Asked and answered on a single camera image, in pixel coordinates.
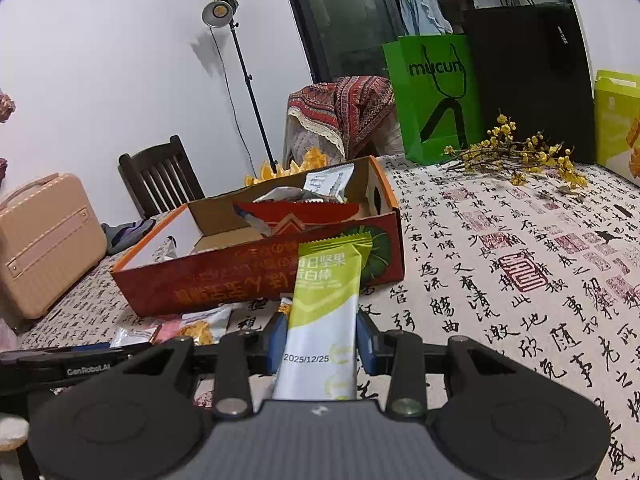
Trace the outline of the cloth covered chair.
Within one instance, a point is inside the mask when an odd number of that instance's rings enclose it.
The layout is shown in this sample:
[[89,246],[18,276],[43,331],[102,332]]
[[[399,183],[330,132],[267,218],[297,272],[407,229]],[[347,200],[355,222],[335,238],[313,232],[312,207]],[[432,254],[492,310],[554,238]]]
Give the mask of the cloth covered chair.
[[[303,161],[303,156],[310,148],[315,146],[323,154],[329,157],[331,165],[346,162],[337,148],[322,136],[305,130],[297,119],[288,114],[286,110],[286,125],[284,138],[283,160],[289,164],[295,160],[298,164]],[[400,154],[404,151],[402,146],[400,125],[397,118],[397,108],[390,119],[387,119],[381,128],[374,134],[372,140],[354,157],[367,155],[381,156]]]

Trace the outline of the golden oat crisp packet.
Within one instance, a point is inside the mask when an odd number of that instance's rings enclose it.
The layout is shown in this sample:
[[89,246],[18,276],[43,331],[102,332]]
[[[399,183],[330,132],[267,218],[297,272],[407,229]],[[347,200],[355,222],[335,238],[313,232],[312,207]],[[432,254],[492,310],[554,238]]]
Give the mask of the golden oat crisp packet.
[[197,346],[216,344],[227,333],[232,307],[221,306],[212,310],[183,315],[178,336],[191,337]]

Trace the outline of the black paper bag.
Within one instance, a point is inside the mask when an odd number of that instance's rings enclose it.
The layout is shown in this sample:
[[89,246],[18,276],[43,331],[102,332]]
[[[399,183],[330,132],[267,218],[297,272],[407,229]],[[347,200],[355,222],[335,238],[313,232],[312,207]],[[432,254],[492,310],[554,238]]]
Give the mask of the black paper bag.
[[574,6],[541,3],[498,6],[464,14],[486,125],[502,113],[520,139],[535,132],[573,151],[576,162],[596,159],[588,58]]

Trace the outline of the red patterned cloth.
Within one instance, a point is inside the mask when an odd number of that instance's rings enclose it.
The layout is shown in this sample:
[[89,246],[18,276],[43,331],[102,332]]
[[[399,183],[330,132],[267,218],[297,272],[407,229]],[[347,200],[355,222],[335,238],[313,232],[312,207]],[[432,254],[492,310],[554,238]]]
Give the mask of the red patterned cloth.
[[382,76],[345,76],[288,96],[288,114],[307,131],[354,158],[395,113],[392,83]]

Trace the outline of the silver white snack packet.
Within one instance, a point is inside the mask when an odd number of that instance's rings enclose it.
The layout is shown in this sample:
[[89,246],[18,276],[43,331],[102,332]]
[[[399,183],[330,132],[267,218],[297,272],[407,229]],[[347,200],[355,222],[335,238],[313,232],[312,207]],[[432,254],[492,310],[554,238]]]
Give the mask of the silver white snack packet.
[[306,188],[295,186],[278,186],[268,193],[254,199],[254,203],[288,202],[288,203],[334,203],[344,204],[345,199],[341,195],[323,195]]

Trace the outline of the light blue hanging shirt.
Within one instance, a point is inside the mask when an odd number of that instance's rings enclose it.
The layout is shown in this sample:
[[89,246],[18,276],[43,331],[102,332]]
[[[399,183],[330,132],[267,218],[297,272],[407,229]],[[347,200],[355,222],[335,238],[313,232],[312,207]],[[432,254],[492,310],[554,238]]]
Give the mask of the light blue hanging shirt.
[[442,15],[438,0],[399,0],[399,7],[409,35],[447,35],[454,32]]

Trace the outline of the grey purple folded cloth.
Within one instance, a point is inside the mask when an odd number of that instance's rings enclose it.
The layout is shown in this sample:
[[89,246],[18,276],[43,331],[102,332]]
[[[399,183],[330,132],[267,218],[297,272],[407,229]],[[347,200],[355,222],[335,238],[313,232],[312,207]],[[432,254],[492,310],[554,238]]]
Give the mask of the grey purple folded cloth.
[[156,220],[153,218],[127,222],[119,226],[102,223],[101,228],[106,238],[106,254],[116,255],[137,245],[154,228],[155,223]]

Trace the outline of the dried pink roses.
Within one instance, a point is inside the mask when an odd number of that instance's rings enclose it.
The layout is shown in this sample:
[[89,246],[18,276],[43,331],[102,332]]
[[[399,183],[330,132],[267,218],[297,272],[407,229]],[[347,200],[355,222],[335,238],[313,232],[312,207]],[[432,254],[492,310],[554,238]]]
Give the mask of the dried pink roses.
[[[14,112],[14,101],[6,92],[0,91],[0,122],[5,124]],[[8,168],[8,162],[5,158],[0,158],[0,182],[2,182],[6,176],[6,168]]]

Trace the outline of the orange pumpkin cardboard box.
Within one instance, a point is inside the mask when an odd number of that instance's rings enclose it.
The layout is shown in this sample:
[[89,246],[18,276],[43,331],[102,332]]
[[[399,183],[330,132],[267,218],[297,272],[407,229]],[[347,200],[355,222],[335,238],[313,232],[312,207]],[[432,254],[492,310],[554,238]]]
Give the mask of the orange pumpkin cardboard box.
[[294,174],[171,211],[112,266],[112,278],[142,318],[276,299],[294,288],[299,244],[367,232],[373,246],[363,285],[398,282],[405,276],[405,256],[397,200],[374,157],[352,163],[345,204],[358,204],[359,212],[346,221],[263,237],[234,212],[234,203],[254,203],[278,186],[300,188],[306,174]]

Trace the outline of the green white protein bar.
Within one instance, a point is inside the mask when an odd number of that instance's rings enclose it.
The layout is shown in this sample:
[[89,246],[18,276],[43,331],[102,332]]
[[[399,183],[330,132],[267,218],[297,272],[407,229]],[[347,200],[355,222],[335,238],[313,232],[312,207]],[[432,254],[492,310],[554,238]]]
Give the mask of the green white protein bar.
[[274,400],[341,401],[356,396],[356,317],[361,272],[372,246],[367,232],[299,246]]

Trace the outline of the red silver snack packet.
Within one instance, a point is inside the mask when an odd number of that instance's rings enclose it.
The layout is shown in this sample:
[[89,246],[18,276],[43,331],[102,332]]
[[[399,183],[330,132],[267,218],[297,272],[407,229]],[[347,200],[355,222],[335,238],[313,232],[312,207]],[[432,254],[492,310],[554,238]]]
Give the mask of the red silver snack packet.
[[234,203],[234,212],[263,237],[296,234],[341,223],[359,212],[358,204],[331,202]]

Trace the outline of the pink small suitcase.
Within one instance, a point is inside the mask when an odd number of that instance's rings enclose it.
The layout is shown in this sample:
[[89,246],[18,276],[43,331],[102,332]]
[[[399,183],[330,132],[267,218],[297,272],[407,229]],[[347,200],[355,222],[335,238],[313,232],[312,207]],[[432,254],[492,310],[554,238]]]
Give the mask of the pink small suitcase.
[[1,317],[38,320],[106,253],[81,180],[49,174],[1,200]]

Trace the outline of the calligraphy print tablecloth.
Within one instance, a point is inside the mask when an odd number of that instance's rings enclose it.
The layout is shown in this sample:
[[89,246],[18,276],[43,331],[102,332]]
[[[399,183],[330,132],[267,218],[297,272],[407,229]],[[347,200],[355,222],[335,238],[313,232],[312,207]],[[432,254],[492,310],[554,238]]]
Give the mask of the calligraphy print tablecloth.
[[[48,479],[634,479],[639,474],[639,193],[525,188],[378,160],[400,209],[402,280],[358,311],[423,341],[424,419],[384,413],[390,378],[356,396],[218,419],[218,344],[179,336],[54,396],[28,445]],[[232,302],[228,334],[290,315],[292,292]]]

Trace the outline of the green paper shopping bag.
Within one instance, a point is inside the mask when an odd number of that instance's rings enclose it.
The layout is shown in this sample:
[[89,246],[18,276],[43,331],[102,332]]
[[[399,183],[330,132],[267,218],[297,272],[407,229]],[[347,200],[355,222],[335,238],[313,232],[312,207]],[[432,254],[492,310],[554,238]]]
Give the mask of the green paper shopping bag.
[[446,158],[485,135],[468,40],[463,35],[402,36],[384,44],[406,157],[420,165]]

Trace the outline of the small white snack packet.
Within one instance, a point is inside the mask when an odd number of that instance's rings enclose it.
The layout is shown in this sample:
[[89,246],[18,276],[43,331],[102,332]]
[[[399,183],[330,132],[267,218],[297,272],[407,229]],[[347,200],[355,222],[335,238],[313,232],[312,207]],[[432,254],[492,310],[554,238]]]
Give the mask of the small white snack packet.
[[152,344],[160,331],[159,325],[119,327],[111,340],[111,348],[122,348],[132,344]]

